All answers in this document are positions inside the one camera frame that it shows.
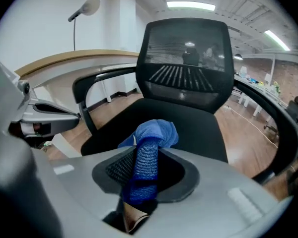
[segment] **white cable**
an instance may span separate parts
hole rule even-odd
[[[250,120],[248,120],[247,118],[245,118],[244,116],[242,116],[241,114],[239,114],[238,112],[236,112],[234,109],[232,109],[231,107],[228,106],[228,108],[230,108],[232,111],[234,111],[235,113],[237,113],[240,117],[243,117],[245,120],[247,120],[251,125],[253,125],[256,129],[258,129],[258,131],[268,140],[268,142],[270,142],[271,144],[273,144],[276,148],[278,148],[278,146],[276,144],[274,144],[272,141],[269,140],[269,138],[260,131],[260,129],[258,127],[256,127]]]

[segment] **blue cloth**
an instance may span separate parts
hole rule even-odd
[[[137,142],[137,157],[131,180],[123,190],[124,201],[137,205],[152,200],[157,195],[158,147],[170,147],[178,142],[179,136],[172,122],[149,120],[138,126],[136,131],[118,147]]]

